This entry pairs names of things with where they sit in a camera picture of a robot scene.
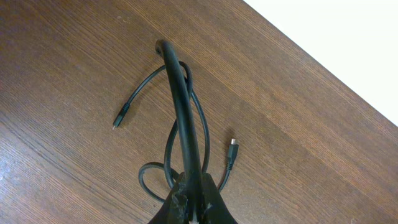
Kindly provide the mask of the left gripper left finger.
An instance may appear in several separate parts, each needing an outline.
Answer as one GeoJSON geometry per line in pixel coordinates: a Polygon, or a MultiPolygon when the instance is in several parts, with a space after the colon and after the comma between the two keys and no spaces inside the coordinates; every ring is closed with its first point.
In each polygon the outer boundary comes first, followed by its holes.
{"type": "Polygon", "coordinates": [[[185,173],[182,172],[168,194],[163,206],[149,224],[189,224],[185,173]]]}

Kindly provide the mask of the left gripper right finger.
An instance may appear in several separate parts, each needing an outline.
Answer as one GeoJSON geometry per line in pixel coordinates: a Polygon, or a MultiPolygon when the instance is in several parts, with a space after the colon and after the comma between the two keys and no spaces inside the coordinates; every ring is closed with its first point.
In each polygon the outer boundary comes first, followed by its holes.
{"type": "Polygon", "coordinates": [[[201,223],[237,224],[224,203],[210,174],[202,175],[202,189],[205,211],[201,223]]]}

